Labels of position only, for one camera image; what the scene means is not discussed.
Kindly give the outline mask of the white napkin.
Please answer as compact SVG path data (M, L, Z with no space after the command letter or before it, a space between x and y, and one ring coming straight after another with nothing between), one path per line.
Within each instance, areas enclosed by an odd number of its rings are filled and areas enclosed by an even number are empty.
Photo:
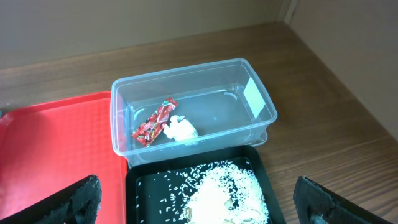
M174 115L170 118L170 124L164 126L163 133L175 141L184 141L198 137L194 126L184 116Z

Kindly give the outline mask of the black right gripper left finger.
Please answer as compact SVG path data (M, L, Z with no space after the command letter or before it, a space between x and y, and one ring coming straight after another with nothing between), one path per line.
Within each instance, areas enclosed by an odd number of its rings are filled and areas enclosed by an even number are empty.
M94 224L102 199L101 183L89 175L1 220L1 224Z

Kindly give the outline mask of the red snack wrapper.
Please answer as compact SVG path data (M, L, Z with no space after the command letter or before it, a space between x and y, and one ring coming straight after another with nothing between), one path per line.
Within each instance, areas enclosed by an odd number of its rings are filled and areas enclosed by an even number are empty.
M149 147L158 135L163 131L164 126L169 120L171 112L178 106L178 103L171 97L168 97L152 113L145 122L143 122L132 134L132 137L145 147Z

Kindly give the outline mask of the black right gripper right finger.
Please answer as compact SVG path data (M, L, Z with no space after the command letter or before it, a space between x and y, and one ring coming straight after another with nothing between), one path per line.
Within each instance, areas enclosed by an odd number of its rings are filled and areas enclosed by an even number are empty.
M305 176L296 181L293 201L301 224L391 224Z

